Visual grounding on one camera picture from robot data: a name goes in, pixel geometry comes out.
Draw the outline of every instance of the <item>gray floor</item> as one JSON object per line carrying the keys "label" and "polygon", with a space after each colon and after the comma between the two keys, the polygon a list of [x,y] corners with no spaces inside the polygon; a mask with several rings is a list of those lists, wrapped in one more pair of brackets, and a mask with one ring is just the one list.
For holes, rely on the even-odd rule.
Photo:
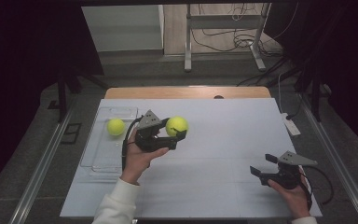
{"label": "gray floor", "polygon": [[[248,77],[260,75],[255,68],[250,53],[196,55],[191,73],[184,72],[183,57],[167,57],[160,54],[126,54],[105,53],[101,55],[105,77],[101,80],[118,87],[129,86],[188,86],[219,85],[235,86]],[[266,65],[272,66],[277,59],[266,58]],[[77,99],[74,115],[70,124],[81,123],[77,141],[72,145],[60,144],[51,162],[41,189],[38,191],[25,223],[90,223],[89,219],[59,218],[62,204],[81,158],[98,103],[103,98],[104,90],[95,84],[79,78],[83,91],[80,94],[68,92],[69,99]],[[300,101],[293,90],[296,77],[286,79],[281,85],[282,110],[294,113]],[[278,102],[278,88],[269,89]],[[42,156],[50,137],[57,127],[58,111],[49,110],[51,101],[57,100],[55,85],[44,90],[41,105],[34,121],[24,135],[12,159],[0,174],[0,223],[8,223],[23,191]],[[321,99],[321,117],[325,129],[339,150],[345,165],[358,184],[358,138],[351,129],[337,116],[327,99]],[[293,138],[298,153],[315,159],[319,168],[326,172],[335,188],[335,197],[329,204],[322,205],[323,217],[319,223],[358,223],[358,215],[348,193],[340,183],[334,168],[327,159],[323,146],[303,110],[293,118],[302,132]],[[71,141],[71,134],[65,135],[63,141]],[[318,202],[324,201],[329,190],[324,178],[309,171]],[[248,223],[286,223],[283,219],[248,220]]]}

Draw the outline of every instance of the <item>metal stand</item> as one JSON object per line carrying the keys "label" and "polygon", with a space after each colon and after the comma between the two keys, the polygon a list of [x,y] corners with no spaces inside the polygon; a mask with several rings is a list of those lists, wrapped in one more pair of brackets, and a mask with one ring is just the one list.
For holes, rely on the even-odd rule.
{"label": "metal stand", "polygon": [[266,23],[270,3],[263,7],[261,15],[242,15],[240,20],[233,20],[231,15],[195,15],[190,13],[190,4],[187,4],[186,15],[186,50],[185,50],[185,71],[191,71],[191,41],[190,32],[192,29],[257,29],[255,40],[251,43],[250,50],[255,58],[255,63],[260,71],[266,71],[266,66],[258,51],[258,42]]}

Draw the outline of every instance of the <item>person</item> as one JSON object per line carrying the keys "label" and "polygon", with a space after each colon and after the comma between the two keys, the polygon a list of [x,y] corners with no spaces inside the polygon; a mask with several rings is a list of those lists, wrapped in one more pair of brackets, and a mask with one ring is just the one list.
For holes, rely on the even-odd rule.
{"label": "person", "polygon": [[[98,207],[92,224],[130,224],[135,215],[135,201],[140,191],[138,178],[150,166],[150,162],[165,155],[167,147],[154,152],[143,152],[134,144],[136,129],[131,133],[127,148],[126,167],[117,180],[115,188],[106,194]],[[278,191],[289,206],[295,220],[293,224],[315,224],[316,219],[310,215],[307,198],[300,186],[295,189],[284,189],[278,183],[269,180],[268,184]]]}

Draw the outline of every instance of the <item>white wall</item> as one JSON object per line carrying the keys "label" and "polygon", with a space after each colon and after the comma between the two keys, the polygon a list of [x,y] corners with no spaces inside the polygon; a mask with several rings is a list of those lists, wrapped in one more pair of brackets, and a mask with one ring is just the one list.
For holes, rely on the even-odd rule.
{"label": "white wall", "polygon": [[82,7],[98,52],[162,49],[158,6]]}

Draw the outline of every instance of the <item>table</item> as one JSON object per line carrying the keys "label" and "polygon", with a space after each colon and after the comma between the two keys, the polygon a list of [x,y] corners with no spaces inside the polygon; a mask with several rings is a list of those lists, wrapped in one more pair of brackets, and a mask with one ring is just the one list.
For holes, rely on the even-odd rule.
{"label": "table", "polygon": [[[249,172],[252,165],[276,173],[276,164],[265,161],[264,155],[295,152],[275,100],[269,97],[266,88],[110,89],[100,103],[84,156],[105,142],[114,144],[100,130],[104,128],[99,123],[104,119],[100,111],[131,107],[137,107],[137,117],[150,108],[162,119],[180,114],[190,123],[189,133],[177,149],[153,161],[140,178],[143,189],[137,199],[136,217],[290,217],[287,207],[282,206],[281,196],[261,186]],[[79,164],[62,217],[92,217],[104,194],[114,186],[112,180],[88,176],[89,170]],[[316,217],[322,215],[315,200],[311,213]]]}

